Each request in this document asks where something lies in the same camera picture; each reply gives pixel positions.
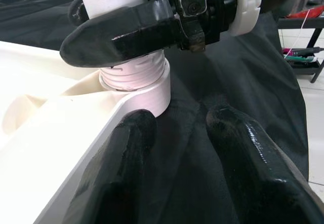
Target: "wire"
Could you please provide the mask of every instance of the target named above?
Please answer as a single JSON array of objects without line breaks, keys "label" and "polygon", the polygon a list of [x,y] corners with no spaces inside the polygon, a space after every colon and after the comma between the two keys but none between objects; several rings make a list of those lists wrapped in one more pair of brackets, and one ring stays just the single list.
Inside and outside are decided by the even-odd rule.
[{"label": "wire", "polygon": [[303,30],[303,28],[304,28],[304,25],[305,25],[305,23],[306,23],[306,20],[307,20],[307,18],[308,18],[309,12],[310,12],[310,10],[308,10],[308,12],[307,12],[307,15],[306,15],[306,17],[305,17],[305,19],[304,19],[304,22],[303,22],[303,24],[302,24],[302,27],[300,28],[300,31],[299,31],[299,34],[298,34],[297,39],[295,40],[294,44],[292,45],[292,48],[290,48],[289,52],[285,55],[285,59],[286,59],[287,56],[291,53],[291,51],[293,50],[293,48],[294,48],[294,46],[296,45],[297,41],[299,40],[300,35],[301,35],[301,33],[302,33],[302,30]]}]

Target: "metal rack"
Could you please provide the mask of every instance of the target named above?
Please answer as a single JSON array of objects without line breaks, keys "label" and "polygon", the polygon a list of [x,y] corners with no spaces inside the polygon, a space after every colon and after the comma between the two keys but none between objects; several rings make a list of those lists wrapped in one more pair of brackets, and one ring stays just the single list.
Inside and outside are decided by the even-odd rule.
[{"label": "metal rack", "polygon": [[[279,29],[299,29],[304,22],[304,19],[279,19],[278,28]],[[319,38],[322,29],[324,28],[324,18],[310,18],[307,19],[304,24],[304,29],[314,29],[313,36],[311,37],[307,47],[313,48]],[[311,83],[315,83],[318,76],[322,72],[324,68],[324,62],[322,64],[319,61],[314,63],[303,64],[291,64],[294,69],[295,74],[307,74],[313,75],[314,77],[311,80]]]}]

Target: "black fabric backdrop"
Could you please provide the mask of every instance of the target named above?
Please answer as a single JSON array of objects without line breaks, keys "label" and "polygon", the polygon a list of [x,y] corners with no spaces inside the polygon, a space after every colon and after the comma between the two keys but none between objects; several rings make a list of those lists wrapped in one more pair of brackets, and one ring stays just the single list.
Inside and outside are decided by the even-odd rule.
[{"label": "black fabric backdrop", "polygon": [[[73,0],[0,0],[0,41],[58,50],[74,30]],[[205,117],[220,102],[255,118],[308,179],[305,103],[280,54],[272,14],[252,32],[205,53],[167,49],[172,100],[158,120],[158,140],[146,165],[139,223],[238,223]],[[51,210],[40,223],[60,223]]]}]

